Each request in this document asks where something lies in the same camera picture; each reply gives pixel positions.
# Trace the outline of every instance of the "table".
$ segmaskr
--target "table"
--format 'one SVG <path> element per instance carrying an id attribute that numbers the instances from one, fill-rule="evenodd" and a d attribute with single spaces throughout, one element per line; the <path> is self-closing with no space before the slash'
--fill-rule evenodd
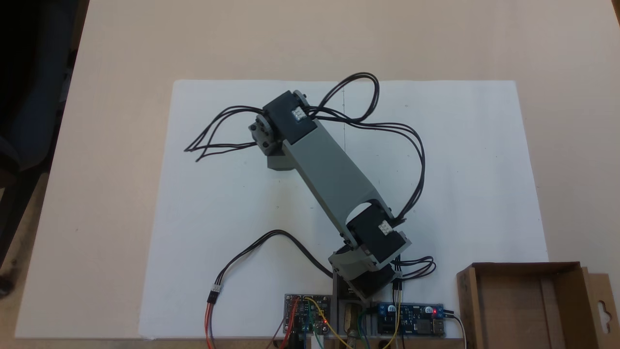
<path id="1" fill-rule="evenodd" d="M 551 260 L 620 290 L 609 0 L 91 0 L 16 335 L 137 338 L 177 79 L 516 80 Z"/>

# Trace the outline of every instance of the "wire connector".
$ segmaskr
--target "wire connector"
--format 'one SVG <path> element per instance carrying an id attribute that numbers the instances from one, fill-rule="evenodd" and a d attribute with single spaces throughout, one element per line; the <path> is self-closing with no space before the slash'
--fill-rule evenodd
<path id="1" fill-rule="evenodd" d="M 211 292 L 209 292 L 209 297 L 207 297 L 206 302 L 210 304 L 215 304 L 218 300 L 219 291 L 222 289 L 222 285 L 213 284 L 211 287 Z"/>

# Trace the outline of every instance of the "red wire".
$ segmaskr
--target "red wire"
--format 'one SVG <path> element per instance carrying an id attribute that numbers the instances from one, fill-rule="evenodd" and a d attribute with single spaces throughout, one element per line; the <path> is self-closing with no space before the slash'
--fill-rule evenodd
<path id="1" fill-rule="evenodd" d="M 282 345 L 286 345 L 288 336 L 291 334 L 291 331 L 293 330 L 293 321 L 295 320 L 295 311 L 297 310 L 298 302 L 299 302 L 299 298 L 295 298 L 295 303 L 293 303 L 293 308 L 291 310 L 290 319 L 288 320 L 288 330 L 286 330 L 286 335 L 284 336 L 284 341 L 282 341 Z"/>
<path id="2" fill-rule="evenodd" d="M 206 310 L 205 310 L 205 337 L 206 337 L 206 345 L 209 347 L 209 349 L 211 349 L 211 343 L 209 342 L 209 321 L 208 321 L 208 314 L 209 314 L 210 307 L 211 307 L 211 303 L 207 303 Z"/>

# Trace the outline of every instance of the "brown cardboard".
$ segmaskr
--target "brown cardboard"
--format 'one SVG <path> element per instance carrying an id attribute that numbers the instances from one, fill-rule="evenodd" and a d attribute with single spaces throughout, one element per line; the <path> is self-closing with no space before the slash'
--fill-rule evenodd
<path id="1" fill-rule="evenodd" d="M 609 278 L 579 262 L 474 263 L 457 284 L 468 348 L 620 348 Z M 598 301 L 611 314 L 609 333 Z"/>

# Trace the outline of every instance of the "box flap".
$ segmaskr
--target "box flap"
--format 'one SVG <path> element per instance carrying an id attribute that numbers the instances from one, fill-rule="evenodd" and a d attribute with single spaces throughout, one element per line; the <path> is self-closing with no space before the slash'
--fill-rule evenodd
<path id="1" fill-rule="evenodd" d="M 620 348 L 620 325 L 618 324 L 618 314 L 616 313 L 616 303 L 611 291 L 611 283 L 607 274 L 588 275 L 588 295 L 590 296 L 590 307 L 593 313 L 593 321 L 598 337 L 598 346 L 601 349 Z M 607 323 L 607 331 L 603 331 L 603 324 L 600 320 L 598 303 L 602 302 L 604 310 L 609 314 L 610 320 Z"/>
<path id="2" fill-rule="evenodd" d="M 555 274 L 580 269 L 579 262 L 472 263 L 476 273 L 500 275 Z"/>

